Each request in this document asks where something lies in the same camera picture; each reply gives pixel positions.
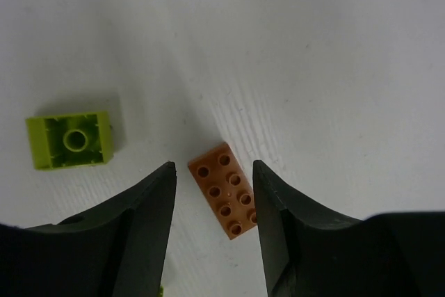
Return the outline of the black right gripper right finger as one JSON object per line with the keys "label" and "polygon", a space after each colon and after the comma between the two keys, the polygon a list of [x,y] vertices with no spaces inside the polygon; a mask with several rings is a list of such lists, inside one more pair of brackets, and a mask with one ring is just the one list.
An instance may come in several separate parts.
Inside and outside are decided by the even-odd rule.
{"label": "black right gripper right finger", "polygon": [[443,296],[444,213],[358,220],[253,163],[261,256],[269,296]]}

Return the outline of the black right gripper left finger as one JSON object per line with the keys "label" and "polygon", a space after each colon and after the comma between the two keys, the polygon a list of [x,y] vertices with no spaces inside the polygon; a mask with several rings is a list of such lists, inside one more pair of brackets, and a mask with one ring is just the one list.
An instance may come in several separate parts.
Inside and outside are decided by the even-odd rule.
{"label": "black right gripper left finger", "polygon": [[175,205],[167,162],[57,224],[1,226],[2,296],[158,296]]}

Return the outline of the lime green square lego brick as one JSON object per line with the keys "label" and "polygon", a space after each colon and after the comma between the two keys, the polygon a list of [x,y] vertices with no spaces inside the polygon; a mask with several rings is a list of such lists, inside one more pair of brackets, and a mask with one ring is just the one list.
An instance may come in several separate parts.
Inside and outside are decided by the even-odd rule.
{"label": "lime green square lego brick", "polygon": [[106,111],[27,118],[26,128],[36,170],[95,166],[113,158]]}

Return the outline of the brown lego plate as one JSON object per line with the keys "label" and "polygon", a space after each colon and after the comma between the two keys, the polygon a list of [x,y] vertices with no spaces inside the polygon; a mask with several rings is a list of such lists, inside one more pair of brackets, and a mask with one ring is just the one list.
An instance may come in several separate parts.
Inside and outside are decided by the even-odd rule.
{"label": "brown lego plate", "polygon": [[229,239],[257,225],[254,192],[227,143],[189,161],[188,169]]}

